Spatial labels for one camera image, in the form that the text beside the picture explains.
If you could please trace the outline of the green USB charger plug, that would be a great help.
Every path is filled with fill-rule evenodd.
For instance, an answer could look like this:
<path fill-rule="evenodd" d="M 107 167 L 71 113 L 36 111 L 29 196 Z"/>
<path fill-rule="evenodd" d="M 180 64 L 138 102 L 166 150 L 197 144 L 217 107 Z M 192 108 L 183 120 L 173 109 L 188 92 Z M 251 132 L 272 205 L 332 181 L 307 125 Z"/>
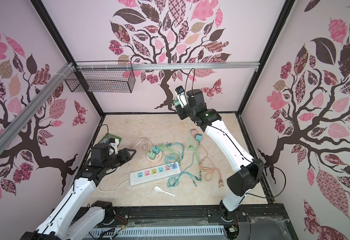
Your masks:
<path fill-rule="evenodd" d="M 148 156 L 148 158 L 149 158 L 150 160 L 155 160 L 157 154 L 153 153 L 152 151 L 149 151 L 148 154 L 147 154 L 147 156 Z"/>

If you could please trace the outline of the teal USB charger plug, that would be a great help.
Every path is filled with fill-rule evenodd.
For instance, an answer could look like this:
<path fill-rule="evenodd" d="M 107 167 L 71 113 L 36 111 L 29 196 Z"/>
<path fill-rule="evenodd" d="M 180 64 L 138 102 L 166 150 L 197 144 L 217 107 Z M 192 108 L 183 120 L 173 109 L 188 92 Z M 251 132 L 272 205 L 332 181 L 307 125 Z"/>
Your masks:
<path fill-rule="evenodd" d="M 159 147 L 153 147 L 152 152 L 155 154 L 159 154 L 161 152 L 161 149 Z"/>

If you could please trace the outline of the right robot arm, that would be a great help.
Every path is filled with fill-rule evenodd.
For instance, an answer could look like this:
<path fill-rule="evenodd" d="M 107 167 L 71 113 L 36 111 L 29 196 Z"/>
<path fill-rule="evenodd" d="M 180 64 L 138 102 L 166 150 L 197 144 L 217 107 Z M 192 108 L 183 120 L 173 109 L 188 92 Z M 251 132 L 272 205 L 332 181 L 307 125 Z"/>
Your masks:
<path fill-rule="evenodd" d="M 196 126 L 214 140 L 228 159 L 234 174 L 227 178 L 229 191 L 219 204 L 222 219 L 231 222 L 244 198 L 260 182 L 263 162 L 250 155 L 227 129 L 219 113 L 208 109 L 203 92 L 199 89 L 175 89 L 174 105 L 181 120 L 190 118 Z"/>

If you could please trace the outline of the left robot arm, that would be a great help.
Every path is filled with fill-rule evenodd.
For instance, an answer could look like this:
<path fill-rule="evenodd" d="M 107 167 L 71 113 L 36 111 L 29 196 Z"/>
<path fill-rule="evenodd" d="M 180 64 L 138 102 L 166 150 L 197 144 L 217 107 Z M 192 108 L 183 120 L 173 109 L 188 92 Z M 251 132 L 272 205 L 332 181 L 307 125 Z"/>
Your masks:
<path fill-rule="evenodd" d="M 108 143 L 91 148 L 86 166 L 75 176 L 73 185 L 52 213 L 33 232 L 26 232 L 23 240 L 82 240 L 100 223 L 114 222 L 116 212 L 111 202 L 98 201 L 77 220 L 75 217 L 83 203 L 97 190 L 102 179 L 111 170 L 133 159 L 136 150 L 117 147 Z"/>

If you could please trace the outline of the green snack packet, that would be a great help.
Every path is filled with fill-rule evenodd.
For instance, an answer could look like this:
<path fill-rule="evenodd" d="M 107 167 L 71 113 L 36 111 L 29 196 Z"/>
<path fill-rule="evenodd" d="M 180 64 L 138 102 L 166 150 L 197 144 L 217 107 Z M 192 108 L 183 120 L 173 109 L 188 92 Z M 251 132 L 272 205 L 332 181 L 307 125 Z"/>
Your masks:
<path fill-rule="evenodd" d="M 110 133 L 106 133 L 98 143 L 99 144 L 101 144 L 101 143 L 110 143 L 110 139 L 118 139 L 119 140 L 119 144 L 122 142 L 122 138 L 121 137 L 112 135 Z"/>

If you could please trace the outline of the pale yellow peeler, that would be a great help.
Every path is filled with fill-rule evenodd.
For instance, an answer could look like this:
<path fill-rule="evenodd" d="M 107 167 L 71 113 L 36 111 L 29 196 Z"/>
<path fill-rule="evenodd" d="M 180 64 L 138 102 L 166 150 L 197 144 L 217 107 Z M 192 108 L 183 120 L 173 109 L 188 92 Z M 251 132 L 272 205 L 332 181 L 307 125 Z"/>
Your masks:
<path fill-rule="evenodd" d="M 126 118 L 126 125 L 132 125 L 132 124 L 139 124 L 143 123 L 145 120 L 140 119 L 140 120 L 132 120 L 130 118 Z"/>

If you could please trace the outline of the white multicolour power strip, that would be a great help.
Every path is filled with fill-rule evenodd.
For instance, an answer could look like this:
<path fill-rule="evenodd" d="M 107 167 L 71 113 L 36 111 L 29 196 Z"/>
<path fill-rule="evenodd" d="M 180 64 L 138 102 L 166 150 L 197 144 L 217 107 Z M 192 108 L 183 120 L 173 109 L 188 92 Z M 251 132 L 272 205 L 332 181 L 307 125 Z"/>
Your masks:
<path fill-rule="evenodd" d="M 178 176 L 181 173 L 179 163 L 173 162 L 130 173 L 130 185 L 136 186 L 151 181 Z"/>

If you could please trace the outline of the round pink power socket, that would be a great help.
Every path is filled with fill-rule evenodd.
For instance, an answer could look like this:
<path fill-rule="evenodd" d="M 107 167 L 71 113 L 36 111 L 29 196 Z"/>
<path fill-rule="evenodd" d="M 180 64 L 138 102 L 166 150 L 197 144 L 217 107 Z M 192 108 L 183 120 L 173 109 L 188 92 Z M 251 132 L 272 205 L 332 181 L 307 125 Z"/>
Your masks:
<path fill-rule="evenodd" d="M 153 151 L 148 151 L 147 153 L 147 160 L 151 164 L 158 164 L 163 160 L 163 152 L 159 151 L 158 154 L 154 153 Z"/>

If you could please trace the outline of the white ceramic spoon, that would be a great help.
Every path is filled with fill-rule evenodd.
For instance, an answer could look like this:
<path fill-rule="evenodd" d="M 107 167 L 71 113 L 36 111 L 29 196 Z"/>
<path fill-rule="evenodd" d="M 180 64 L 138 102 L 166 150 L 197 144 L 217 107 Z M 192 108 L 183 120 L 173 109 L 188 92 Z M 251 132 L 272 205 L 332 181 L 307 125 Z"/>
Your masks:
<path fill-rule="evenodd" d="M 155 190 L 156 192 L 164 193 L 164 194 L 166 194 L 166 195 L 175 197 L 175 194 L 170 193 L 170 192 L 167 192 L 167 191 L 163 190 L 162 188 L 160 188 L 159 186 L 154 186 L 154 190 Z"/>

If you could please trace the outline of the aluminium rail left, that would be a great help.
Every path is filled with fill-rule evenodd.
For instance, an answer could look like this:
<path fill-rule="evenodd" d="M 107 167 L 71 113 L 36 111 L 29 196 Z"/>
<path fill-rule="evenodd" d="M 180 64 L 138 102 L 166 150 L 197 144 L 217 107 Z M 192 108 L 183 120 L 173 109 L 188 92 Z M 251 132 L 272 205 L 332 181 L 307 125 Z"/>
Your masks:
<path fill-rule="evenodd" d="M 0 134 L 0 155 L 10 145 L 14 138 L 21 132 L 27 122 L 36 114 L 42 104 L 48 99 L 53 91 L 74 72 L 74 65 L 66 63 L 37 94 L 32 101 L 18 114 L 14 120 Z"/>

